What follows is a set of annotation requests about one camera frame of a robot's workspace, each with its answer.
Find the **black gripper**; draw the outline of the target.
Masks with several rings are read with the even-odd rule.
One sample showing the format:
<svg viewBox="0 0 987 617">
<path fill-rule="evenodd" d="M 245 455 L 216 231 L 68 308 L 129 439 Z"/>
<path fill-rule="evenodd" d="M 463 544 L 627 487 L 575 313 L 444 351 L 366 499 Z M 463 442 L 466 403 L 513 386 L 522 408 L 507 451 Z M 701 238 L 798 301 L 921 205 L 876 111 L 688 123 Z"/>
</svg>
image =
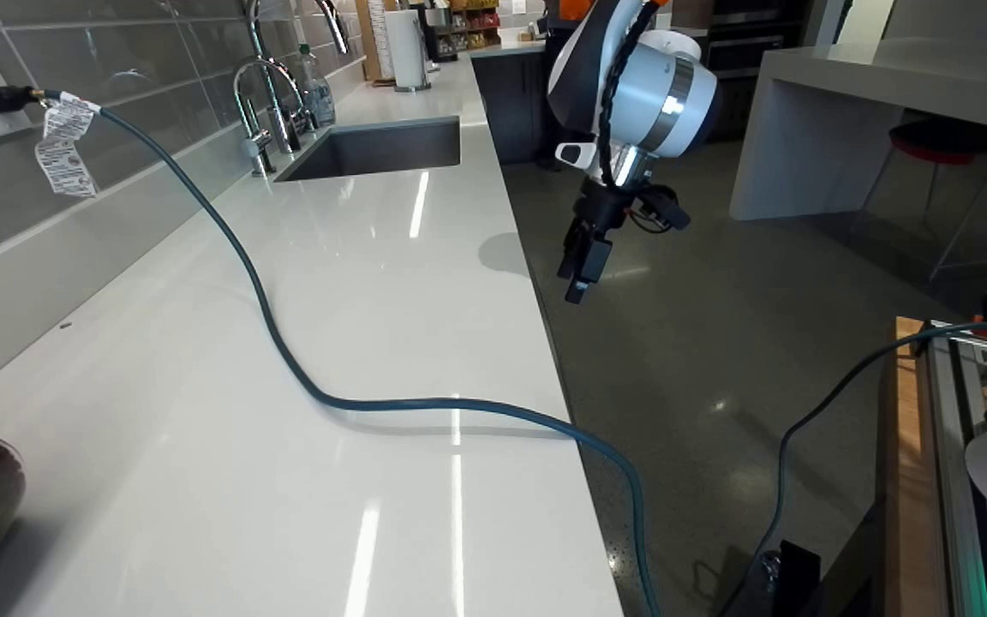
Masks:
<svg viewBox="0 0 987 617">
<path fill-rule="evenodd" d="M 568 281 L 567 298 L 581 303 L 599 281 L 615 250 L 610 231 L 635 219 L 645 231 L 685 229 L 688 213 L 667 185 L 638 182 L 630 188 L 583 185 L 575 217 L 562 238 L 559 273 Z"/>
</svg>

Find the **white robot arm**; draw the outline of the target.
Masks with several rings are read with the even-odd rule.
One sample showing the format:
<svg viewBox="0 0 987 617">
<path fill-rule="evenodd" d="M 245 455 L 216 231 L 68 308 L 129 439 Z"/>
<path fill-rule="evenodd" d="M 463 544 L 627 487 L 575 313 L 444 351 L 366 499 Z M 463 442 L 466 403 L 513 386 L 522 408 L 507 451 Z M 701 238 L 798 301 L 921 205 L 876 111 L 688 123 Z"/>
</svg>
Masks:
<svg viewBox="0 0 987 617">
<path fill-rule="evenodd" d="M 547 74 L 551 116 L 574 130 L 554 156 L 585 174 L 562 238 L 559 273 L 581 301 L 615 250 L 610 229 L 635 219 L 647 231 L 685 229 L 688 213 L 654 185 L 654 156 L 683 156 L 701 137 L 715 74 L 683 30 L 654 30 L 662 0 L 597 0 Z"/>
</svg>

